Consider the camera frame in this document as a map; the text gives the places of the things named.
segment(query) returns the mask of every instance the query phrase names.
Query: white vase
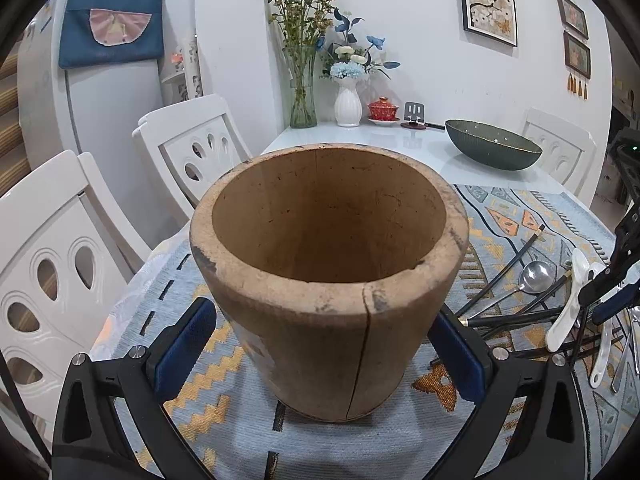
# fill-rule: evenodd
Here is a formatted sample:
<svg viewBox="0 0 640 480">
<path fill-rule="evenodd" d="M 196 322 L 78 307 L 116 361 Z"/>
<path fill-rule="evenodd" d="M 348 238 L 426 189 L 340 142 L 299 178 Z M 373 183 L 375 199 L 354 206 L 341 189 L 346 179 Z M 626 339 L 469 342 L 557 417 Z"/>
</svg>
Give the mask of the white vase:
<svg viewBox="0 0 640 480">
<path fill-rule="evenodd" d="M 360 126 L 362 104 L 356 92 L 357 79 L 345 77 L 337 79 L 340 89 L 335 100 L 334 112 L 338 126 L 354 128 Z"/>
</svg>

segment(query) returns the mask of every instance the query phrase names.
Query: green bowl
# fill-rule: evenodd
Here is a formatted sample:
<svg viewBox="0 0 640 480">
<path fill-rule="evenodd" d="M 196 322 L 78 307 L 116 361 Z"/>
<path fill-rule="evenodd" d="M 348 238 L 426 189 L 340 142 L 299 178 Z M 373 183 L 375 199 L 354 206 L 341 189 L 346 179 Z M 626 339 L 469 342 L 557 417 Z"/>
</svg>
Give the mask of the green bowl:
<svg viewBox="0 0 640 480">
<path fill-rule="evenodd" d="M 532 166 L 542 148 L 508 130 L 473 121 L 446 123 L 452 142 L 469 158 L 498 170 L 517 171 Z"/>
</svg>

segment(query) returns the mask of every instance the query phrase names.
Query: table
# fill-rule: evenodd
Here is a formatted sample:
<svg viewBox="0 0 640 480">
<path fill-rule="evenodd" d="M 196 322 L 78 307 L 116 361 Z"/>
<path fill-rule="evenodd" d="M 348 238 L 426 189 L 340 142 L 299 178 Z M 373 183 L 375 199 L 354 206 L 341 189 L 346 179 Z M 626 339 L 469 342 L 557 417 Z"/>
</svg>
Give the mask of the table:
<svg viewBox="0 0 640 480">
<path fill-rule="evenodd" d="M 470 294 L 482 288 L 540 222 L 548 230 L 527 258 L 547 259 L 558 272 L 563 272 L 562 263 L 574 246 L 591 261 L 606 261 L 612 250 L 614 237 L 604 225 L 537 168 L 513 174 L 476 166 L 454 152 L 440 131 L 321 125 L 287 130 L 267 151 L 338 140 L 407 153 L 444 172 L 452 184 L 459 184 L 455 188 L 469 214 L 471 246 L 447 297 L 452 308 L 462 306 Z M 134 344 L 149 345 L 194 297 L 209 295 L 190 258 L 187 230 L 188 226 L 158 247 L 134 277 L 105 323 L 90 354 L 92 359 L 120 357 Z M 633 279 L 632 272 L 628 280 Z M 514 269 L 499 286 L 509 288 L 516 280 Z M 567 295 L 568 290 L 559 291 L 548 307 L 564 304 Z M 526 299 L 522 294 L 513 296 L 487 314 L 512 313 Z M 478 308 L 488 300 L 482 300 Z M 540 345 L 544 333 L 545 327 L 536 325 L 505 333 L 491 344 L 532 348 Z M 621 354 L 622 346 L 612 350 L 611 369 Z M 219 316 L 216 331 L 183 391 L 165 404 L 165 410 L 219 480 L 418 479 L 444 452 L 473 409 L 457 396 L 443 367 L 428 369 L 433 357 L 433 348 L 423 344 L 396 392 L 372 415 L 347 425 L 322 424 L 292 413 L 277 401 L 260 381 L 228 323 Z M 582 385 L 583 416 L 590 428 L 588 468 L 593 475 L 640 411 L 640 381 L 627 363 L 624 389 L 618 396 L 608 390 L 611 370 L 598 390 L 590 390 L 586 386 L 589 365 L 579 364 L 576 375 Z M 124 403 L 116 402 L 116 408 L 139 462 L 157 473 Z M 499 462 L 520 410 L 522 403 L 516 401 L 481 472 Z"/>
<path fill-rule="evenodd" d="M 416 131 L 397 125 L 373 124 L 341 128 L 336 124 L 321 123 L 303 130 L 288 128 L 264 152 L 322 142 L 366 144 L 402 153 L 437 171 L 450 184 L 473 183 L 476 186 L 528 189 L 558 194 L 565 191 L 561 184 L 537 166 L 522 171 L 503 171 L 471 160 L 454 146 L 445 131 L 435 128 Z"/>
</svg>

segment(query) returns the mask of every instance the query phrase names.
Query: wooden bowl rim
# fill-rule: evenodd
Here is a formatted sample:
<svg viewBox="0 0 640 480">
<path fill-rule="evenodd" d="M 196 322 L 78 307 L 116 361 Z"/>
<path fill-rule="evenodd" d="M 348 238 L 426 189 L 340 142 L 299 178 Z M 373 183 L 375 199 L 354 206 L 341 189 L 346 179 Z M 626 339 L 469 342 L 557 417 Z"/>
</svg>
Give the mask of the wooden bowl rim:
<svg viewBox="0 0 640 480">
<path fill-rule="evenodd" d="M 446 209 L 442 236 L 413 269 L 364 283 L 302 282 L 271 274 L 250 266 L 231 253 L 212 228 L 212 212 L 223 189 L 241 173 L 271 158 L 308 150 L 344 149 L 385 155 L 418 171 L 436 189 Z M 202 197 L 191 219 L 191 249 L 207 274 L 227 293 L 255 301 L 256 304 L 290 310 L 291 314 L 361 316 L 362 306 L 373 307 L 372 314 L 412 306 L 442 282 L 450 280 L 468 246 L 468 220 L 460 197 L 427 165 L 396 152 L 362 144 L 309 144 L 267 153 L 239 164 L 215 182 Z M 331 305 L 322 304 L 328 298 Z"/>
</svg>

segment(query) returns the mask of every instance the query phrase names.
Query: wooden mortar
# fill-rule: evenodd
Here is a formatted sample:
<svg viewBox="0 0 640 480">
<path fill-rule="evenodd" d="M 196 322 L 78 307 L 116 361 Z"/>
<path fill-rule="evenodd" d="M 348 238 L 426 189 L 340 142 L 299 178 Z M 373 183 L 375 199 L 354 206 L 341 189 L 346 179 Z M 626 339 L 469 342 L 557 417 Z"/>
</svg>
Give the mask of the wooden mortar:
<svg viewBox="0 0 640 480">
<path fill-rule="evenodd" d="M 264 382 L 331 422 L 396 389 L 467 244 L 465 209 L 435 171 L 357 144 L 240 164 L 191 221 L 195 261 Z"/>
</svg>

